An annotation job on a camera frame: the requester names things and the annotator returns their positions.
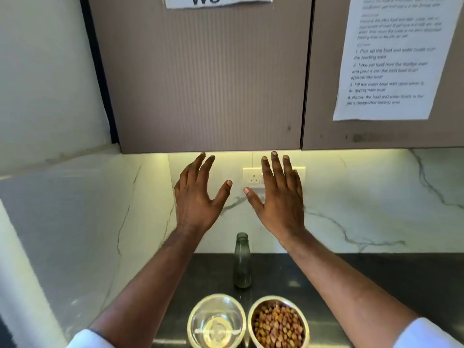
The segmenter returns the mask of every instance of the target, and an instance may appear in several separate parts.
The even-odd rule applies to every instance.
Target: paper sheet
[[[239,4],[241,2],[272,2],[272,0],[166,0],[167,8],[200,8]]]
[[[463,0],[351,0],[334,121],[426,120]]]

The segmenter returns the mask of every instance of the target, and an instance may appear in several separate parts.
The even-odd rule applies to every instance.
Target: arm
[[[272,153],[272,173],[262,160],[266,202],[251,189],[244,192],[264,226],[279,240],[324,299],[358,348],[391,348],[416,318],[412,310],[325,248],[305,229],[303,191],[290,159],[282,170]]]
[[[200,168],[204,158],[202,153],[189,164],[174,188],[177,228],[89,327],[117,348],[152,345],[192,254],[224,207],[232,182],[226,181],[210,200],[206,186],[214,156]]]

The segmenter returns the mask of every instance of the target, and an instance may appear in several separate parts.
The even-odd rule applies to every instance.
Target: electrical outlet
[[[306,181],[306,167],[293,167],[293,169],[298,171],[301,185],[304,186]],[[264,188],[263,171],[261,167],[244,167],[242,185],[243,187]]]

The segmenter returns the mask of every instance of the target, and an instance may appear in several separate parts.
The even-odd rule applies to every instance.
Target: bottle mouth
[[[248,240],[248,234],[240,232],[237,234],[237,240]]]

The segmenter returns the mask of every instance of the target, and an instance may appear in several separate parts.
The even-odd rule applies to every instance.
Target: person's left hand
[[[209,198],[207,184],[214,155],[211,155],[201,166],[205,156],[206,154],[202,152],[194,162],[187,165],[174,187],[177,201],[177,228],[192,229],[200,232],[201,236],[218,219],[232,187],[232,181],[225,181],[216,198],[213,200]]]

